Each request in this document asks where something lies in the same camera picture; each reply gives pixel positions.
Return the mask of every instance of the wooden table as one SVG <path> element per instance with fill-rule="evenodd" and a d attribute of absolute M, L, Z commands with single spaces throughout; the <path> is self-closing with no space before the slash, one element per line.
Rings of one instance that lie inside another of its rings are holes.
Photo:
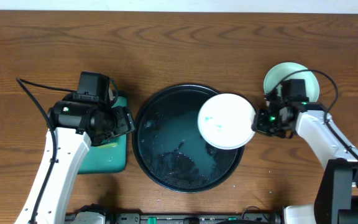
<path fill-rule="evenodd" d="M 358 147 L 358 16 L 149 12 L 0 11 L 0 223 L 16 220 L 42 157 L 47 128 L 15 77 L 75 89 L 80 72 L 116 80 L 139 107 L 177 83 L 202 83 L 263 102 L 263 80 L 280 62 L 331 75 L 340 90 L 332 114 Z M 318 77 L 320 100 L 333 100 Z M 64 93 L 32 88 L 45 109 Z M 235 213 L 314 202 L 323 170 L 299 137 L 255 135 L 223 184 L 179 194 L 150 180 L 128 145 L 125 171 L 79 175 L 68 212 L 98 203 L 115 212 Z"/>

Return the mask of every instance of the light green plate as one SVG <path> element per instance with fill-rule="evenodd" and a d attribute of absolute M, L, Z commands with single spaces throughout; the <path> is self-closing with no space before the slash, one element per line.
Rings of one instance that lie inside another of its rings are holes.
<path fill-rule="evenodd" d="M 268 71 L 264 81 L 264 91 L 269 93 L 272 91 L 274 86 L 281 81 L 286 75 L 289 75 L 295 71 L 308 69 L 303 65 L 293 62 L 280 63 L 274 66 Z M 301 72 L 288 77 L 286 80 L 291 78 L 304 79 L 306 85 L 306 95 L 310 102 L 316 102 L 320 94 L 320 87 L 318 85 L 317 78 L 313 72 Z M 278 95 L 281 96 L 281 91 L 278 89 Z"/>
<path fill-rule="evenodd" d="M 119 96 L 115 106 L 126 106 L 127 98 Z M 84 158 L 78 174 L 102 174 L 121 172 L 127 159 L 127 136 L 113 139 L 109 144 L 91 147 Z"/>

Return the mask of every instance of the white wall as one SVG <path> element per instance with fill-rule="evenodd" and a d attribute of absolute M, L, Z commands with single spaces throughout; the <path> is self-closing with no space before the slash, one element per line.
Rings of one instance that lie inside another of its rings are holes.
<path fill-rule="evenodd" d="M 358 0 L 0 0 L 0 9 L 358 14 Z"/>

